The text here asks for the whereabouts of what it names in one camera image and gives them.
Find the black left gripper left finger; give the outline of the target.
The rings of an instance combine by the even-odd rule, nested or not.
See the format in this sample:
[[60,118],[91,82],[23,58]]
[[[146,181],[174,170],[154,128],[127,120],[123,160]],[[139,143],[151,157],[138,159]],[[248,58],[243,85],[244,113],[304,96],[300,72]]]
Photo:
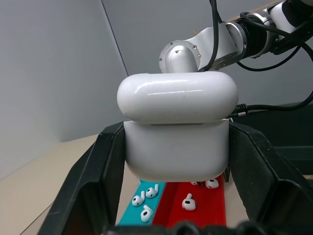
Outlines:
[[101,235],[114,225],[124,165],[120,122],[106,127],[70,169],[38,235]]

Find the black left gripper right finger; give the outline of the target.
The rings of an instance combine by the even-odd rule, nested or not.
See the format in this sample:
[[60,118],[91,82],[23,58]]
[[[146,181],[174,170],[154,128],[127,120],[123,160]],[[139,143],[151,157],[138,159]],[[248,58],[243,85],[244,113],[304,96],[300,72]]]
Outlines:
[[229,125],[229,167],[248,218],[270,235],[313,235],[313,187],[249,126]]

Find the white earbud charging case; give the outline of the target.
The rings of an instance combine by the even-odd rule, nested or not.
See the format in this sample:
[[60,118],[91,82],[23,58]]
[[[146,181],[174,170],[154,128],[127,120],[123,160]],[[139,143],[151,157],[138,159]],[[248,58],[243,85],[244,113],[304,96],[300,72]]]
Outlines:
[[140,179],[206,181],[228,165],[234,80],[218,71],[134,74],[117,91],[126,162]]

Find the dark storage bin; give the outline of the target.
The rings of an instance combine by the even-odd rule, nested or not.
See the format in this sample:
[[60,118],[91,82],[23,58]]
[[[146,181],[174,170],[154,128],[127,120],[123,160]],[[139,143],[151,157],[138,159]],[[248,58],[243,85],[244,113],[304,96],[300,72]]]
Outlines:
[[313,104],[290,112],[255,112],[233,121],[262,132],[303,175],[313,175]]

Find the teal tray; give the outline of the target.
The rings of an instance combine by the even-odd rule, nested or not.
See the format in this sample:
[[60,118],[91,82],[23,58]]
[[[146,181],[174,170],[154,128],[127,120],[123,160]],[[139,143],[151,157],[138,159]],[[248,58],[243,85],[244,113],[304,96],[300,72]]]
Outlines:
[[[158,193],[153,198],[145,198],[144,202],[139,206],[134,206],[132,204],[133,198],[135,196],[141,196],[141,193],[146,192],[149,188],[155,188],[155,185],[158,184]],[[118,225],[119,226],[149,226],[152,224],[153,218],[159,206],[163,191],[165,189],[165,182],[147,182],[140,180],[139,186],[136,189],[133,197],[131,198],[123,216],[121,217]],[[143,222],[141,220],[141,215],[144,214],[145,209],[144,205],[147,205],[151,212],[145,215],[148,220]]]

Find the red tray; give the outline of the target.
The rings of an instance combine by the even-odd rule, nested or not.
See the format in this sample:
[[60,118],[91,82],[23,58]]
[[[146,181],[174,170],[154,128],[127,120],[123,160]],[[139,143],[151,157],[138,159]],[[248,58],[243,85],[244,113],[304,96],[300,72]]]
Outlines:
[[[188,220],[203,228],[208,225],[226,225],[224,205],[224,179],[217,178],[219,187],[208,189],[190,183],[167,183],[157,207],[152,224],[171,228],[179,222]],[[192,194],[196,202],[194,211],[182,207],[183,199]]]

